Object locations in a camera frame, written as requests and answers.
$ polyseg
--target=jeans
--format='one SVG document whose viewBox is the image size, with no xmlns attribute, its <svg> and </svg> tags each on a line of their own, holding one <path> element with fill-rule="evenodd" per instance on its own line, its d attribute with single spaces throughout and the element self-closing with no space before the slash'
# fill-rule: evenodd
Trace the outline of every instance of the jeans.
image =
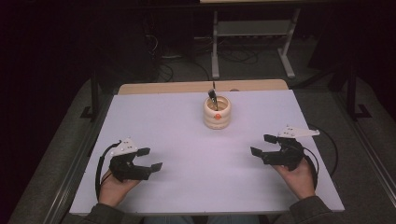
<svg viewBox="0 0 396 224">
<path fill-rule="evenodd" d="M 193 224 L 192 217 L 145 217 L 145 224 Z M 207 224 L 259 224 L 254 215 L 209 216 Z"/>
</svg>

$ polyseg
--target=sleeve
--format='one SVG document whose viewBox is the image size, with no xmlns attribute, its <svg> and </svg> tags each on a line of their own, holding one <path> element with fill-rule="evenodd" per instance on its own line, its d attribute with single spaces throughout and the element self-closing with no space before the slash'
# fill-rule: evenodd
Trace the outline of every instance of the sleeve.
<svg viewBox="0 0 396 224">
<path fill-rule="evenodd" d="M 345 223 L 339 216 L 333 213 L 318 196 L 300 200 L 290 207 L 290 212 L 295 223 Z"/>
<path fill-rule="evenodd" d="M 111 206 L 98 203 L 94 206 L 91 212 L 84 217 L 79 224 L 120 224 L 124 213 Z"/>
</svg>

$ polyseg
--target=metal frame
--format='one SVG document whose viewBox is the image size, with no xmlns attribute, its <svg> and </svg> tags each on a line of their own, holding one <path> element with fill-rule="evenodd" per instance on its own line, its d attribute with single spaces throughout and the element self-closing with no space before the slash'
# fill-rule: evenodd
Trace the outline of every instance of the metal frame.
<svg viewBox="0 0 396 224">
<path fill-rule="evenodd" d="M 293 38 L 294 29 L 300 15 L 300 9 L 294 9 L 293 17 L 287 21 L 219 21 L 218 12 L 214 12 L 213 19 L 213 49 L 212 49 L 212 77 L 219 79 L 218 36 L 232 35 L 285 35 L 283 48 L 278 49 L 280 61 L 288 78 L 295 78 L 287 53 Z"/>
</svg>

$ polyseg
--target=person's left hand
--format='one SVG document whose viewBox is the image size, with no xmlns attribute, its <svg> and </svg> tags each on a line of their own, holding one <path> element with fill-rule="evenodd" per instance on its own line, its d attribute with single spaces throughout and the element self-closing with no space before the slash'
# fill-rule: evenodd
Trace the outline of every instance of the person's left hand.
<svg viewBox="0 0 396 224">
<path fill-rule="evenodd" d="M 134 188 L 140 180 L 124 180 L 120 182 L 111 171 L 107 171 L 102 177 L 102 186 L 100 188 L 99 203 L 112 207 L 119 205 L 125 198 L 128 191 Z"/>
</svg>

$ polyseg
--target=white board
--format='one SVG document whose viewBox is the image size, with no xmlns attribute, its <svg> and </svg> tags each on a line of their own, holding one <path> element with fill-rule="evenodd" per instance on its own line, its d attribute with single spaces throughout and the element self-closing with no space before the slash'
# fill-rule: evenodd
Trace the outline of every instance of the white board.
<svg viewBox="0 0 396 224">
<path fill-rule="evenodd" d="M 73 214 L 88 214 L 97 203 L 94 179 L 99 157 L 111 144 L 130 136 L 149 155 L 134 163 L 163 162 L 132 189 L 119 209 L 147 215 L 270 214 L 288 211 L 297 202 L 278 173 L 251 155 L 250 147 L 268 151 L 279 145 L 264 142 L 287 124 L 308 128 L 292 91 L 218 92 L 233 105 L 232 121 L 223 130 L 203 122 L 206 93 L 116 95 L 92 152 L 76 198 Z M 312 137 L 298 138 L 319 162 L 317 195 L 333 211 L 344 206 L 334 188 Z M 102 174 L 108 169 L 106 156 Z"/>
</svg>

